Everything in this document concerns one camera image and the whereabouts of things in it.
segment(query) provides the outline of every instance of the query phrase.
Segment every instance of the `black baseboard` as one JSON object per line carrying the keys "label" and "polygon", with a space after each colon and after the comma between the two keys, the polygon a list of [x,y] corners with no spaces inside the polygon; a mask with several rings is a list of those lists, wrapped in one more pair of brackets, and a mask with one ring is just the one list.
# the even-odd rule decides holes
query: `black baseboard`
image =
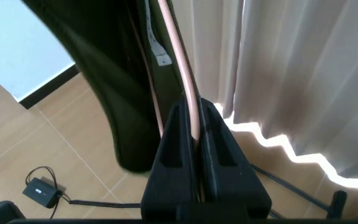
{"label": "black baseboard", "polygon": [[61,87],[68,80],[76,76],[79,72],[80,71],[77,69],[76,65],[71,66],[62,74],[58,75],[56,78],[45,84],[43,87],[39,88],[37,91],[24,98],[22,101],[20,101],[20,104],[26,109],[31,108],[36,103],[55,91],[57,88]]}

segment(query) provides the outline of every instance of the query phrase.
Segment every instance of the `garment label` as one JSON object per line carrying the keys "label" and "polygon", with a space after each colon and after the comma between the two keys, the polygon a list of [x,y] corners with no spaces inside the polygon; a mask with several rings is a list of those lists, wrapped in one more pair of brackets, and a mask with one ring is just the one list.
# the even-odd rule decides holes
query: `garment label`
{"label": "garment label", "polygon": [[152,52],[155,58],[157,59],[158,65],[160,66],[170,65],[172,64],[171,58],[169,57],[165,49],[161,46],[161,44],[155,39],[153,33],[149,0],[144,0],[144,2],[146,8],[147,37],[149,38],[149,43],[152,48]]}

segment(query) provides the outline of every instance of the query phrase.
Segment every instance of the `floor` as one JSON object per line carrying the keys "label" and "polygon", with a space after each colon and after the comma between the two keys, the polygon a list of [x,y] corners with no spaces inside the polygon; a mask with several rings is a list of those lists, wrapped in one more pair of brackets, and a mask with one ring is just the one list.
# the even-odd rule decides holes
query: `floor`
{"label": "floor", "polygon": [[[282,149],[264,149],[252,135],[233,133],[248,160],[330,204],[335,190],[315,164],[291,163]],[[22,194],[28,172],[50,166],[71,199],[140,202],[144,175],[122,170],[114,157],[111,131],[93,92],[81,74],[26,110],[0,86],[0,201],[11,200],[27,218],[48,218],[43,208]],[[34,176],[50,179],[45,170]],[[326,212],[274,181],[259,175],[273,209],[287,218],[324,218]],[[345,218],[358,217],[358,190],[349,197]],[[56,218],[140,218],[136,208],[121,210],[61,202]]]}

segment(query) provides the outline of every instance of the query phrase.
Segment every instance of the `clothing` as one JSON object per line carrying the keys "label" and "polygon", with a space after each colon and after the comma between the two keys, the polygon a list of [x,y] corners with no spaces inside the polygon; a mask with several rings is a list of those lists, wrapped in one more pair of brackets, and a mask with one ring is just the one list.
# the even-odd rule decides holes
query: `clothing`
{"label": "clothing", "polygon": [[[180,73],[158,2],[24,2],[67,49],[101,102],[112,130],[114,150],[120,166],[133,172],[149,170],[160,136],[135,29],[145,50],[163,124],[171,105],[182,95]],[[171,64],[158,64],[150,44],[146,17],[151,20],[152,33],[166,50]]]}

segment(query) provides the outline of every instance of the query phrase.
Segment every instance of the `beige curtain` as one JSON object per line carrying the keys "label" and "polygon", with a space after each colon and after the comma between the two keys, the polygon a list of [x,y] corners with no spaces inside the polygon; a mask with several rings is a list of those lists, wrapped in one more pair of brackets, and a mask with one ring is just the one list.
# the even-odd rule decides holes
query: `beige curtain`
{"label": "beige curtain", "polygon": [[173,0],[203,97],[358,177],[358,0]]}

